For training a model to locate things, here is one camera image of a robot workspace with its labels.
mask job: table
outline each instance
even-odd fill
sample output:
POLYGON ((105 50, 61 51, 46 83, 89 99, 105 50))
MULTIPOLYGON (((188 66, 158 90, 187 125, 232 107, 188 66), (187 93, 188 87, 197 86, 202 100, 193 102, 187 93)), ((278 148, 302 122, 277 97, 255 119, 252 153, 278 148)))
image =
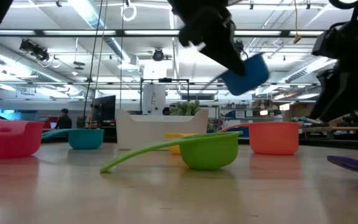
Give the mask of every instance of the table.
POLYGON ((0 224, 358 223, 358 174, 326 161, 358 151, 301 146, 275 157, 241 146, 233 164, 210 172, 155 151, 99 174, 125 152, 43 144, 34 157, 0 160, 0 224))

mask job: pink bowl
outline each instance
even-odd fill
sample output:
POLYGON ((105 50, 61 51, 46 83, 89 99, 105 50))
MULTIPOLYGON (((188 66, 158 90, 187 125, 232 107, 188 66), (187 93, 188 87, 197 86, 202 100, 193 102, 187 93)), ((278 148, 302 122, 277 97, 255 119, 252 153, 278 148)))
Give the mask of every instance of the pink bowl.
POLYGON ((0 159, 31 156, 41 145, 43 122, 0 120, 0 159))

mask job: purple object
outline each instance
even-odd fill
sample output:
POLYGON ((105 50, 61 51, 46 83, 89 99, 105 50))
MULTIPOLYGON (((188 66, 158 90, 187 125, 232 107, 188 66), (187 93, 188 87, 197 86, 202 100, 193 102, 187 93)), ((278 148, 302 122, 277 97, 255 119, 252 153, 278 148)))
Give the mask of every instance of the purple object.
POLYGON ((358 159, 344 156, 327 156, 327 160, 345 169, 358 172, 358 159))

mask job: computer monitor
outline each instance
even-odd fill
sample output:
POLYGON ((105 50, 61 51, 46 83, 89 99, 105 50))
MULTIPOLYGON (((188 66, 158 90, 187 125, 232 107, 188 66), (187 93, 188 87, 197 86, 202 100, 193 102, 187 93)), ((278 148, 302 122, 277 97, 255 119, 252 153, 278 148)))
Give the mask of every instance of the computer monitor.
POLYGON ((116 119, 116 96, 100 97, 92 101, 92 120, 103 124, 103 121, 116 119))

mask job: security camera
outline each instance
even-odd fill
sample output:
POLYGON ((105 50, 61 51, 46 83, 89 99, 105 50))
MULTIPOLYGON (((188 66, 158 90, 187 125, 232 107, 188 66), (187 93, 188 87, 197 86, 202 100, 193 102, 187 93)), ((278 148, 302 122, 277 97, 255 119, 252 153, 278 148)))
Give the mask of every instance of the security camera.
POLYGON ((162 49, 155 49, 153 53, 153 60, 156 62, 161 62, 164 60, 164 53, 162 52, 162 49))

